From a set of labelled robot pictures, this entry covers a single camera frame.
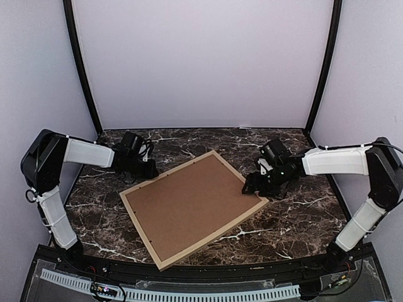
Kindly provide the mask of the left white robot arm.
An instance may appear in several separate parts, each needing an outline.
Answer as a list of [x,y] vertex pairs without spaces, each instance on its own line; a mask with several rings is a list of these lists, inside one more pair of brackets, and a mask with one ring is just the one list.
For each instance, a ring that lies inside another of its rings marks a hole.
[[154,149],[151,140],[126,132],[112,147],[82,138],[42,130],[21,160],[20,169],[29,187],[31,203],[38,205],[44,225],[51,233],[55,246],[66,251],[64,264],[75,274],[89,269],[88,259],[81,255],[82,244],[65,212],[60,195],[60,175],[67,163],[112,168],[134,178],[153,179],[159,175],[156,162],[150,157]]

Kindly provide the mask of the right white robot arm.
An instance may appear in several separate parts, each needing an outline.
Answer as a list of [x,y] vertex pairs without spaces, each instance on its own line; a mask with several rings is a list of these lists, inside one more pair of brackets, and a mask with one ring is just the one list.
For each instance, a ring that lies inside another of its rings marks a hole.
[[259,149],[257,170],[244,181],[243,194],[279,197],[285,188],[307,176],[333,176],[335,180],[360,180],[368,194],[344,228],[327,247],[321,267],[336,272],[359,241],[402,203],[402,149],[385,137],[368,143],[317,146],[291,153],[279,139]]

